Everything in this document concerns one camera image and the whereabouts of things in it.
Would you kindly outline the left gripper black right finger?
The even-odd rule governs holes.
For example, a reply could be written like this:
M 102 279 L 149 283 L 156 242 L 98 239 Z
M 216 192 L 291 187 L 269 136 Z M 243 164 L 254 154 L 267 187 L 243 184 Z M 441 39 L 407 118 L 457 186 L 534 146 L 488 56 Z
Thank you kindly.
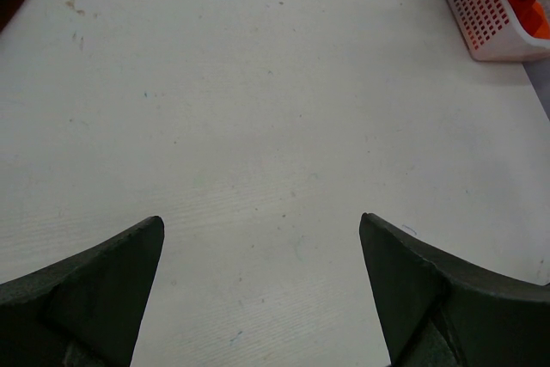
M 372 213 L 359 227 L 393 366 L 547 366 L 549 287 L 476 266 Z

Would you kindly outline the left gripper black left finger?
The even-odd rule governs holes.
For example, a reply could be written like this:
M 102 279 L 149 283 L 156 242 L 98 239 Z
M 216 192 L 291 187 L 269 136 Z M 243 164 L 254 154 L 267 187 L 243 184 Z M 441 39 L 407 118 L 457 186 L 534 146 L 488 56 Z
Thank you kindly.
M 1 285 L 3 366 L 128 366 L 164 241 L 148 217 Z

